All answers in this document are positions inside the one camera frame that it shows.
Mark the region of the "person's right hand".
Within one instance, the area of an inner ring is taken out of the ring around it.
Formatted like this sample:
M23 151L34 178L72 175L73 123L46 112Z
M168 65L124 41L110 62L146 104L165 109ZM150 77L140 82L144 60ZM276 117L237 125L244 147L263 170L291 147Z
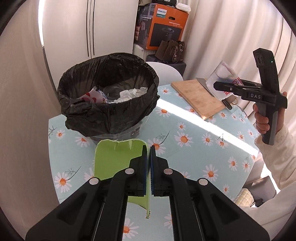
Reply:
M253 111L254 117L256 120L256 129L260 134L265 134L267 131L270 129L269 120L267 117L262 116L259 113L259 108L256 104L253 105ZM285 108L280 108L278 111L278 120L277 120L277 126L276 126L276 133L278 133L284 125L284 120L285 120Z

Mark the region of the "white sleeve forearm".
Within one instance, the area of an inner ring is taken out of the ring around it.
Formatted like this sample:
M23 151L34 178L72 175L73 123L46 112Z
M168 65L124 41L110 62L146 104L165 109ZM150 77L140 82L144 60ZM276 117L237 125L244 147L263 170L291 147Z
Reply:
M295 141L286 126L275 136L274 145L266 145L257 137L255 145L262 153L267 169L280 192L258 208L241 207L259 223L273 239L286 224L295 209Z

